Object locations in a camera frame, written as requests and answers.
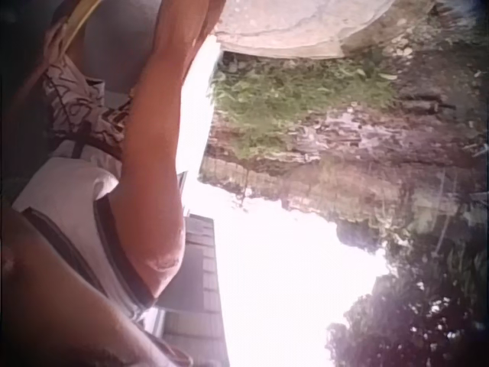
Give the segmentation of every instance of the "weeds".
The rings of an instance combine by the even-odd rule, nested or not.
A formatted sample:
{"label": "weeds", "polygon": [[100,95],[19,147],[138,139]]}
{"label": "weeds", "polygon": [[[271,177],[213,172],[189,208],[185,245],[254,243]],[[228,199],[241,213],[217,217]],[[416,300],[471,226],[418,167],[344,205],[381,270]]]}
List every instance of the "weeds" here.
{"label": "weeds", "polygon": [[287,131],[311,112],[356,102],[384,109],[393,100],[390,81],[366,73],[352,60],[252,59],[221,65],[214,80],[218,111],[241,130],[239,158],[283,150]]}

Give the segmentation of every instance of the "bright sky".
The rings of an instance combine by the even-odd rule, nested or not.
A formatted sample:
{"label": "bright sky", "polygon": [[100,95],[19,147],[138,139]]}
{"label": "bright sky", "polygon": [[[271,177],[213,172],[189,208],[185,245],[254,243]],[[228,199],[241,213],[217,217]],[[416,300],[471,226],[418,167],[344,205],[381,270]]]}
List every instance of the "bright sky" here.
{"label": "bright sky", "polygon": [[375,278],[385,260],[342,245],[334,223],[198,183],[192,213],[215,221],[216,256],[232,367],[327,367],[325,328]]}

